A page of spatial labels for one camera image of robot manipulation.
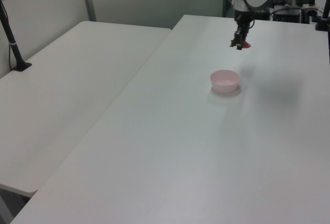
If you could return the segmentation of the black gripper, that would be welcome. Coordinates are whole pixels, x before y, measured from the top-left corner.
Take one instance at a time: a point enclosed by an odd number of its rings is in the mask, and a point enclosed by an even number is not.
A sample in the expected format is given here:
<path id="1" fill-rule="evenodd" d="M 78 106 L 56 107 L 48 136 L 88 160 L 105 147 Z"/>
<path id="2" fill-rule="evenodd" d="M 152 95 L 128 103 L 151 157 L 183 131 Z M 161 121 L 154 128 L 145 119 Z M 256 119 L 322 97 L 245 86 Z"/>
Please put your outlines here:
<path id="1" fill-rule="evenodd" d="M 234 10 L 234 20 L 238 28 L 234 33 L 237 50 L 242 50 L 244 41 L 246 41 L 249 29 L 255 24 L 255 19 L 252 11 Z"/>

